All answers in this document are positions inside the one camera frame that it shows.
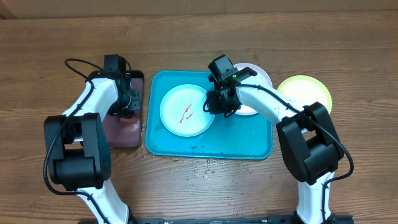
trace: red sauce smear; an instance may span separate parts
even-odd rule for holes
[[[192,103],[185,109],[184,114],[182,115],[182,118],[181,118],[181,120],[180,120],[180,124],[182,124],[182,121],[184,120],[185,113],[188,112],[188,110],[189,110],[189,108],[191,108],[191,106],[192,106]]]
[[[192,115],[193,115],[193,112],[187,117],[187,119],[189,119],[190,117],[192,117]]]

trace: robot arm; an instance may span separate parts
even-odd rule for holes
[[[225,55],[214,59],[209,69],[212,72],[209,80],[215,83],[215,91],[206,94],[208,111],[224,113],[227,118],[240,105],[246,105],[275,125],[285,165],[298,180],[299,202],[295,213],[306,224],[322,223],[322,187],[333,177],[343,152],[318,130],[317,135],[306,142],[302,133],[315,128],[302,116],[311,117],[338,139],[326,108],[320,103],[305,106],[286,97],[267,85],[250,68],[238,71]],[[286,103],[295,111],[288,109]],[[325,196],[326,219],[331,215],[329,190],[326,189]]]
[[[90,97],[70,119],[65,119],[89,94],[91,83],[71,108],[61,116],[49,116],[44,122],[47,151],[60,129],[65,127],[49,155],[48,170],[55,184],[62,184],[67,191],[91,195],[106,220],[95,208],[92,199],[78,194],[95,215],[99,223],[126,224],[132,222],[128,206],[116,193],[111,180],[111,156],[106,142],[102,121],[107,114],[131,118],[138,94],[131,90],[131,74],[126,73],[125,60],[118,55],[106,55],[104,70],[93,72],[89,79],[94,84]],[[65,150],[64,144],[80,141],[83,149]]]

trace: black metal base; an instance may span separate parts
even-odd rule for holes
[[[193,219],[163,220],[161,218],[137,219],[136,224],[302,224],[296,215],[270,215],[267,218],[231,218],[231,219]],[[80,222],[78,224],[98,224],[98,222]],[[332,214],[326,224],[354,224],[352,215]]]

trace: blue tray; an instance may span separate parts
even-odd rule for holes
[[[194,137],[180,137],[165,128],[160,120],[160,102],[172,88],[194,84],[214,90],[210,72],[164,70],[155,75],[150,89],[145,144],[160,156],[211,157],[222,159],[265,159],[272,152],[271,123],[259,114],[215,116],[211,126]]]

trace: yellow plate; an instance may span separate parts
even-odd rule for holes
[[[306,75],[290,77],[279,85],[278,91],[306,105],[311,105],[317,101],[325,106],[329,114],[331,112],[329,90],[315,78]]]

